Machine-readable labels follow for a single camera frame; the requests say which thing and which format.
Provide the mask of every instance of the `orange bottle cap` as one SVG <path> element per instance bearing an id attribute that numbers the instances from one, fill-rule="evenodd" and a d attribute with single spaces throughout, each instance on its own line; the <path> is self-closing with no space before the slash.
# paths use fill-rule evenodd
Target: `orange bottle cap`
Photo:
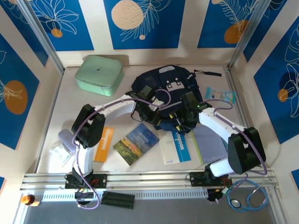
<path id="1" fill-rule="evenodd" d="M 21 203 L 27 204 L 30 201 L 30 197 L 29 196 L 23 196 L 21 198 Z"/>

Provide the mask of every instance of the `navy backpack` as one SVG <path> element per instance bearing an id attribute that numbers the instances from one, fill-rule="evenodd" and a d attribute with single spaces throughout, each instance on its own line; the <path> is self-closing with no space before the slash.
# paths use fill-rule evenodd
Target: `navy backpack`
<path id="1" fill-rule="evenodd" d="M 183 67 L 176 65 L 167 65 L 161 68 L 147 71 L 138 76 L 132 84 L 133 91 L 141 91 L 145 86 L 156 89 L 165 89 L 171 95 L 170 104 L 160 110 L 162 121 L 159 126 L 155 126 L 157 130 L 163 129 L 164 131 L 178 131 L 176 126 L 178 122 L 176 119 L 171 119 L 169 114 L 174 110 L 182 106 L 180 100 L 181 95 L 192 91 L 199 102 L 202 102 L 202 96 L 199 91 L 199 86 L 195 79 L 195 70 L 193 73 L 189 72 Z M 221 76 L 219 73 L 204 72 L 207 75 Z M 158 91 L 156 94 L 158 100 L 163 101 L 165 104 L 168 102 L 168 95 L 165 92 Z M 195 128 L 196 122 L 194 122 L 188 129 L 180 131 L 181 133 L 187 133 L 191 129 Z"/>

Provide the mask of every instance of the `blue cable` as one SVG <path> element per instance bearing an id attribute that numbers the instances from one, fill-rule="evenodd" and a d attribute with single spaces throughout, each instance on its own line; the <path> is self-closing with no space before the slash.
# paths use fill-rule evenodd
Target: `blue cable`
<path id="1" fill-rule="evenodd" d="M 236 207 L 234 207 L 234 206 L 232 205 L 232 203 L 230 202 L 230 195 L 229 195 L 229 193 L 230 193 L 230 191 L 233 189 L 233 187 L 234 187 L 235 185 L 237 185 L 238 183 L 240 183 L 241 181 L 243 181 L 243 180 L 236 181 L 236 182 L 231 186 L 231 188 L 228 190 L 228 196 L 227 196 L 227 198 L 228 198 L 228 204 L 230 205 L 230 207 L 231 207 L 233 210 L 235 210 L 235 211 L 239 211 L 239 212 L 259 211 L 260 209 L 264 208 L 264 207 L 268 204 L 269 199 L 268 199 L 267 192 L 266 192 L 265 189 L 263 189 L 263 188 L 260 188 L 260 190 L 265 194 L 266 201 L 265 201 L 265 203 L 263 203 L 261 206 L 259 206 L 259 207 L 256 208 L 256 207 L 252 207 L 252 206 L 250 205 L 250 199 L 251 199 L 253 193 L 251 193 L 250 195 L 248 195 L 248 197 L 247 197 L 247 199 L 246 199 L 247 207 L 241 205 L 240 208 L 236 208 Z M 248 183 L 250 183 L 250 184 L 256 186 L 257 188 L 259 187 L 259 185 L 258 185 L 257 183 L 255 183 L 255 182 L 253 182 L 253 181 L 246 180 L 246 182 L 248 182 Z"/>

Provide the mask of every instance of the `mint green box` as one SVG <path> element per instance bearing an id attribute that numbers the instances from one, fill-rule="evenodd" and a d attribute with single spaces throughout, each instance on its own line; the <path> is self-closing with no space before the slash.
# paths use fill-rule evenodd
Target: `mint green box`
<path id="1" fill-rule="evenodd" d="M 122 63 L 96 55 L 90 55 L 78 69 L 75 78 L 83 90 L 112 96 L 124 76 Z"/>

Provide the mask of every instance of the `stethoscope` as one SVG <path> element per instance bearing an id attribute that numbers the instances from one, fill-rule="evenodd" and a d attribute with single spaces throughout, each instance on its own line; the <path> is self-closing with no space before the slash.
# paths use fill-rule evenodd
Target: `stethoscope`
<path id="1" fill-rule="evenodd" d="M 233 210 L 235 210 L 235 211 L 239 211 L 239 212 L 258 211 L 258 210 L 264 208 L 264 207 L 268 204 L 268 202 L 269 202 L 269 195 L 271 194 L 271 192 L 273 191 L 273 189 L 274 189 L 274 187 L 275 187 L 274 182 L 273 182 L 270 178 L 268 178 L 268 179 L 269 179 L 269 180 L 272 182 L 272 184 L 273 184 L 272 189 L 269 191 L 268 194 L 267 194 L 267 192 L 266 192 L 265 189 L 261 188 L 267 181 L 264 181 L 261 185 L 258 185 L 257 183 L 255 183 L 255 182 L 253 182 L 253 181 L 246 180 L 246 182 L 248 182 L 248 183 L 250 183 L 250 184 L 256 186 L 256 189 L 255 189 L 251 194 L 249 194 L 248 197 L 246 198 L 246 204 L 247 204 L 247 206 L 243 206 L 243 205 L 241 204 L 241 202 L 240 202 L 239 200 L 237 200 L 237 199 L 230 199 L 230 195 L 229 195 L 230 191 L 234 188 L 235 185 L 237 185 L 238 183 L 242 182 L 243 180 L 236 181 L 236 182 L 231 186 L 231 188 L 228 190 L 228 196 L 227 196 L 227 198 L 228 198 L 228 204 L 230 205 L 230 207 L 231 207 Z M 256 193 L 256 191 L 258 191 L 259 189 L 265 194 L 265 199 L 264 199 L 264 201 L 260 204 L 259 207 L 255 207 L 255 206 L 252 205 L 252 203 L 251 203 L 250 200 L 251 200 L 251 197 L 252 197 L 252 196 Z"/>

